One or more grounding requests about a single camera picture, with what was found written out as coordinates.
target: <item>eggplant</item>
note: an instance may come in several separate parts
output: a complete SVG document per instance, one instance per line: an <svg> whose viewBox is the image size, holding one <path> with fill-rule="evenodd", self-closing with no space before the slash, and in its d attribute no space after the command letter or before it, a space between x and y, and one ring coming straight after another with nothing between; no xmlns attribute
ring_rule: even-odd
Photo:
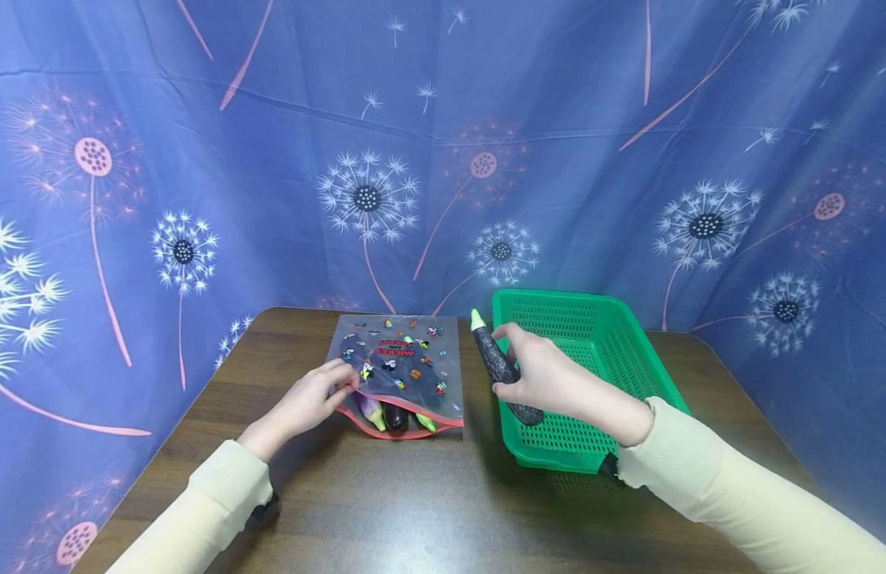
<svg viewBox="0 0 886 574"><path fill-rule="evenodd" d="M382 403L382 412L389 433L404 433L408 429L408 415L411 413L398 405Z"/></svg>
<svg viewBox="0 0 886 574"><path fill-rule="evenodd" d="M475 344L478 345L478 350L481 352L481 358L484 360L484 367L487 369L491 383L513 385L520 379L519 371L506 358L506 354L499 349L496 340L490 336L490 329L487 328L484 319L481 319L481 314L477 309L471 310L471 334L475 337ZM506 403L506 406L519 419L519 422L527 427L535 427L545 419L545 412L541 409L513 403Z"/></svg>
<svg viewBox="0 0 886 574"><path fill-rule="evenodd" d="M380 431L386 430L386 424L384 424L384 418L382 417L382 405L380 405L380 401L373 399L372 397L367 397L363 393L354 392L356 395L356 404L360 406L360 411L363 411L363 416L366 419L376 425L376 428Z"/></svg>
<svg viewBox="0 0 886 574"><path fill-rule="evenodd" d="M433 424L431 418L419 415L419 413L417 412L414 413L414 416L417 417L417 422L423 424L423 426L426 427L426 429L429 430L431 433L436 432L436 425Z"/></svg>

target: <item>blue curtain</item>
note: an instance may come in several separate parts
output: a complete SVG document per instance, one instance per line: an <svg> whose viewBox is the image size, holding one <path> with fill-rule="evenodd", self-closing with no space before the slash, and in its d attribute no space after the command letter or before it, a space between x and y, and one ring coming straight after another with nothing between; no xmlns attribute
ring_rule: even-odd
<svg viewBox="0 0 886 574"><path fill-rule="evenodd" d="M502 285L702 337L886 541L886 0L0 2L0 568L263 309Z"/></svg>

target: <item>sleeve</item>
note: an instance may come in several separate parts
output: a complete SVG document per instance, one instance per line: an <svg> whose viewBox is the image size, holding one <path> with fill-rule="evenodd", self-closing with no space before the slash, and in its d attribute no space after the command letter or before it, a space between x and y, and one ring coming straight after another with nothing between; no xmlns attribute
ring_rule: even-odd
<svg viewBox="0 0 886 574"><path fill-rule="evenodd" d="M886 574L886 546L662 399L647 440L620 448L619 478L709 525L764 572Z"/></svg>
<svg viewBox="0 0 886 574"><path fill-rule="evenodd" d="M273 491L267 465L236 441L225 441L108 572L205 572Z"/></svg>

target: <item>wooden table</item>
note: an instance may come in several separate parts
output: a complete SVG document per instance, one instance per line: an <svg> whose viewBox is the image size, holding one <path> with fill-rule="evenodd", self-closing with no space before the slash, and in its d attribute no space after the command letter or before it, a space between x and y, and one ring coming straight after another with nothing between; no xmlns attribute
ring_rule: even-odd
<svg viewBox="0 0 886 574"><path fill-rule="evenodd" d="M75 574L104 572L220 442L320 364L338 315L259 315ZM715 532L646 490L517 466L499 437L466 322L459 331L463 435L380 441L334 415L273 460L278 519L239 534L209 572L756 572ZM750 458L813 488L709 347L685 334L649 335L693 415Z"/></svg>

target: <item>basket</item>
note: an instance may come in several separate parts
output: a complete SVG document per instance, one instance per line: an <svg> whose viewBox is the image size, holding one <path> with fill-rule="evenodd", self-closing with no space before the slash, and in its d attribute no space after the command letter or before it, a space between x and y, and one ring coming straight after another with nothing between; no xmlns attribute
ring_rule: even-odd
<svg viewBox="0 0 886 574"><path fill-rule="evenodd" d="M638 399L660 397L689 413L631 309L614 297L500 289L495 326L515 322L547 337L571 359ZM500 340L506 350L506 339ZM588 423L547 413L536 427L520 423L501 401L503 442L520 466L595 474L616 441Z"/></svg>

